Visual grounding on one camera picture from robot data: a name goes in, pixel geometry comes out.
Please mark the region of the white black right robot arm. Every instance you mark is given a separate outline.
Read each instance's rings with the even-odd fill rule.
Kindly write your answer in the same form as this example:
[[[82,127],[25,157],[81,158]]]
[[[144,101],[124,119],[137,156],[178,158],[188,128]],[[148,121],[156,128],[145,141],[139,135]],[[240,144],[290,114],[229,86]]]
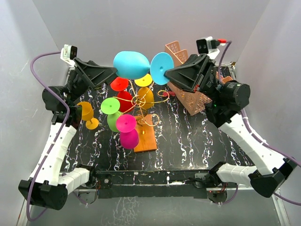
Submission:
[[[295,159],[276,152],[251,131],[242,110],[249,104],[250,86],[230,80],[217,79],[220,68],[206,54],[191,55],[181,66],[166,70],[163,75],[176,87],[201,92],[211,99],[205,105],[207,119],[236,144],[253,161],[251,167],[216,164],[209,171],[210,183],[216,187],[224,183],[251,186],[258,194],[269,198],[288,179],[298,166]]]

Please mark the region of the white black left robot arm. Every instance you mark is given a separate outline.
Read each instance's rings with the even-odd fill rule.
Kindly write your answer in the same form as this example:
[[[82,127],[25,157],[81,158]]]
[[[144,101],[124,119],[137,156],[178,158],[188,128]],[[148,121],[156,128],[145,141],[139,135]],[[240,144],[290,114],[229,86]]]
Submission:
[[[18,190],[28,204],[60,210],[67,196],[79,186],[92,188],[97,183],[93,166],[79,165],[60,175],[66,151],[83,120],[83,107],[75,101],[89,89],[111,84],[117,77],[114,67],[74,58],[75,69],[64,86],[46,86],[42,92],[45,108],[53,113],[50,133],[40,160],[28,180],[21,180]]]

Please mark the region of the yellow-base orange wine glass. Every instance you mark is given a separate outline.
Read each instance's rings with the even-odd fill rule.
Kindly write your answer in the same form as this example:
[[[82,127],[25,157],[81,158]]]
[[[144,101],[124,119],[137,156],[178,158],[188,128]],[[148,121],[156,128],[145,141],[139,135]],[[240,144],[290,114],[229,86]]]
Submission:
[[[138,90],[138,96],[144,97],[145,104],[143,105],[144,109],[149,109],[153,107],[154,102],[154,95],[149,88],[149,86],[152,84],[153,80],[151,75],[148,73],[144,77],[135,80],[135,84],[140,87]]]

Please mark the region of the blue wine glass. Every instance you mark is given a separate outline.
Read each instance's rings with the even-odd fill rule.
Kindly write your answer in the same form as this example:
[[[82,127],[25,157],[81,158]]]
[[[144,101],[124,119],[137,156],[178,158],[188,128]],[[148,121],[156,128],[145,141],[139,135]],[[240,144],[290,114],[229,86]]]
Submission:
[[[157,85],[165,85],[170,79],[165,73],[174,69],[172,57],[165,52],[157,53],[151,61],[145,55],[135,51],[121,51],[113,60],[113,66],[117,69],[119,77],[137,80],[150,74]]]

